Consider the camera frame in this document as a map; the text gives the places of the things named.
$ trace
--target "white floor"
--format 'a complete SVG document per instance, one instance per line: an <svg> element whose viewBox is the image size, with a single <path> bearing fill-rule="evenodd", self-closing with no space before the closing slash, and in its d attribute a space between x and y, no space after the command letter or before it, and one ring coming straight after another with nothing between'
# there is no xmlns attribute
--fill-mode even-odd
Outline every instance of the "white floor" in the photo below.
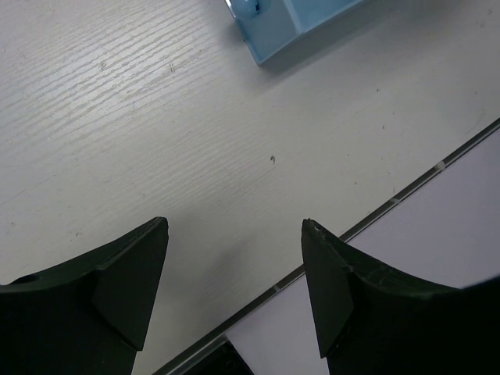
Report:
<svg viewBox="0 0 500 375"><path fill-rule="evenodd" d="M371 0L257 67L224 0L0 1L0 283L170 222L135 375L500 116L498 0Z"/></svg>
<svg viewBox="0 0 500 375"><path fill-rule="evenodd" d="M415 276L464 287L500 275L500 131L350 244ZM302 277L227 337L255 375L328 375Z"/></svg>

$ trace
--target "white wooden tabletop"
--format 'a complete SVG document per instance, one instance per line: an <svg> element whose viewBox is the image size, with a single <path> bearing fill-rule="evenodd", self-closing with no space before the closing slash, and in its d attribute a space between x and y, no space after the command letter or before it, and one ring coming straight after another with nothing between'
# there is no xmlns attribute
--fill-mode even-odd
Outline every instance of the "white wooden tabletop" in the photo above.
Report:
<svg viewBox="0 0 500 375"><path fill-rule="evenodd" d="M0 3L0 283L153 216L151 374L500 116L495 0L371 0L257 67L224 0Z"/></svg>

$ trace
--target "blue plastic object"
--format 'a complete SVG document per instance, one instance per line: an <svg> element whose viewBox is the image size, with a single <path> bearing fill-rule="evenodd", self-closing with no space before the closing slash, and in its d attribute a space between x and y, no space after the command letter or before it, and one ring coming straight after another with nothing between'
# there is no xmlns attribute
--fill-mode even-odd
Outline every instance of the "blue plastic object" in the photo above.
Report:
<svg viewBox="0 0 500 375"><path fill-rule="evenodd" d="M365 0L226 0L255 62Z"/></svg>

